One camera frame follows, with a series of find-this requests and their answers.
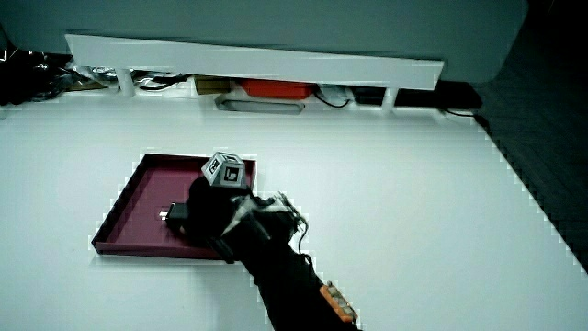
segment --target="white shelf leg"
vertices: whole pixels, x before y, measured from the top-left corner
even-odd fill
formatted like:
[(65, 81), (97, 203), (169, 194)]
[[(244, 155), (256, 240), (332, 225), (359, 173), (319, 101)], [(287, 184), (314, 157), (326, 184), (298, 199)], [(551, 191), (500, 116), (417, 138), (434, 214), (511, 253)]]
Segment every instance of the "white shelf leg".
[(129, 69), (116, 68), (117, 78), (119, 80), (120, 91), (125, 97), (132, 97), (135, 95), (135, 85), (132, 83)]
[(395, 87), (386, 88), (386, 93), (384, 94), (384, 100), (382, 101), (382, 111), (394, 112), (394, 102), (396, 101), (397, 95), (398, 95), (398, 88), (395, 88)]

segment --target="orange strap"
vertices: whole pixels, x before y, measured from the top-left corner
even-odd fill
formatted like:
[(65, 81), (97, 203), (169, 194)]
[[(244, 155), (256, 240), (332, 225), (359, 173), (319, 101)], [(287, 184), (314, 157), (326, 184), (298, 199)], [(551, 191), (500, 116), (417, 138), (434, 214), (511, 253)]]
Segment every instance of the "orange strap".
[(331, 305), (343, 322), (352, 323), (357, 319), (357, 314), (351, 304), (330, 281), (327, 285), (322, 285), (320, 291), (322, 297)]

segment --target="cardboard box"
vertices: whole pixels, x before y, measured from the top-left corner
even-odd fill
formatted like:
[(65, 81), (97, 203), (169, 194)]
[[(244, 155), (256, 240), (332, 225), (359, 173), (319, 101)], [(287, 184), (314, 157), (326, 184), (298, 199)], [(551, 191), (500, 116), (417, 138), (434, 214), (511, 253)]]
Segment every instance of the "cardboard box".
[(230, 78), (197, 74), (196, 92), (199, 95), (231, 92)]

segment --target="orange object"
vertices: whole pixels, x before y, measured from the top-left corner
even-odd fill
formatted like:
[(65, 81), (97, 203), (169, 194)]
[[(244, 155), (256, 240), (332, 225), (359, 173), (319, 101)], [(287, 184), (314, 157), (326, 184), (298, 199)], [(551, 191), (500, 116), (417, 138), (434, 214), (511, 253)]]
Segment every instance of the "orange object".
[(328, 285), (322, 285), (319, 291), (343, 322), (352, 323), (357, 319), (357, 314), (351, 308), (351, 304), (331, 282)]
[(239, 82), (251, 97), (278, 97), (302, 100), (314, 92), (311, 83), (282, 82), (263, 79), (244, 79)]

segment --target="floor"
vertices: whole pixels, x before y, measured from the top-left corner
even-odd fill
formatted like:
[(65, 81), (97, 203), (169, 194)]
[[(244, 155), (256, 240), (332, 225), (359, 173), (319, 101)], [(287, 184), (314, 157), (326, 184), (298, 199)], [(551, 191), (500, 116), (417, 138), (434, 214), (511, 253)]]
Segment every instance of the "floor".
[(492, 139), (586, 270), (588, 62), (567, 42), (578, 32), (528, 19), (501, 72), (474, 88)]

